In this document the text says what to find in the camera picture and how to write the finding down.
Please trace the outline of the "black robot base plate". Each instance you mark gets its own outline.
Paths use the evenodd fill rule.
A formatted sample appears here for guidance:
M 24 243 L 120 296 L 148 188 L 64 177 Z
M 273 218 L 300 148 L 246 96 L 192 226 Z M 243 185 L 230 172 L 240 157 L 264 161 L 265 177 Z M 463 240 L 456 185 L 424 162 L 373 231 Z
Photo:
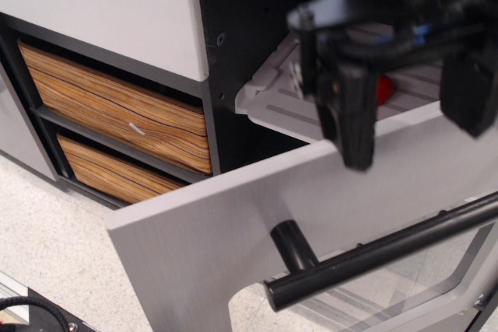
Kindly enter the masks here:
M 87 322 L 30 289 L 28 295 L 1 297 L 1 311 L 15 306 L 27 306 L 29 320 L 25 323 L 2 321 L 1 331 L 96 331 Z

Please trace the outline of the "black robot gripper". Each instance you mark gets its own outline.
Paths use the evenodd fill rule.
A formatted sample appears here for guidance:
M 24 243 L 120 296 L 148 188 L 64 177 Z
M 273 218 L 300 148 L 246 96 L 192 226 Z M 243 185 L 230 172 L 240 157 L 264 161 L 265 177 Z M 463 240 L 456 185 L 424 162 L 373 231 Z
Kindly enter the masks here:
M 300 45 L 293 84 L 347 168 L 373 164 L 385 72 L 440 60 L 444 115 L 474 138 L 496 120 L 497 0 L 312 0 L 287 23 Z

